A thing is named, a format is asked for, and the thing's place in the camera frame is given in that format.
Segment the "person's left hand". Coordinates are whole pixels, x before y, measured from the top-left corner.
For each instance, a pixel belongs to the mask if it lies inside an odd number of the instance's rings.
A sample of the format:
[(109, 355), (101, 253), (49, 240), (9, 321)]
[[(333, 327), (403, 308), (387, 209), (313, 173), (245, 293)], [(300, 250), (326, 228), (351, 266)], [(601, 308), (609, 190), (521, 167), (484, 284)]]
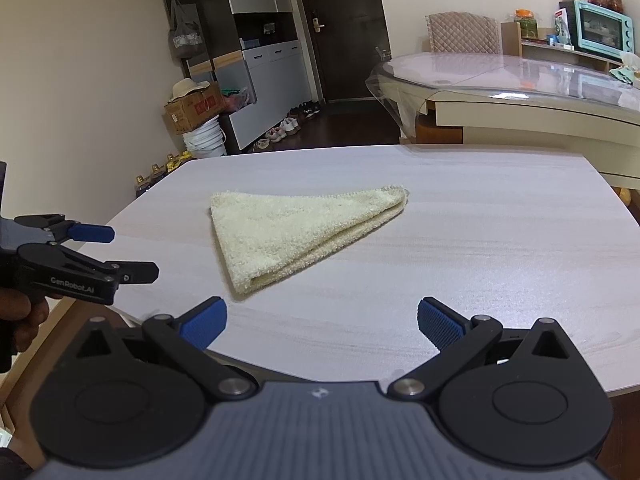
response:
[(13, 325), (10, 341), (17, 352), (32, 344), (48, 316), (49, 305), (41, 292), (26, 295), (18, 290), (1, 289), (1, 319)]

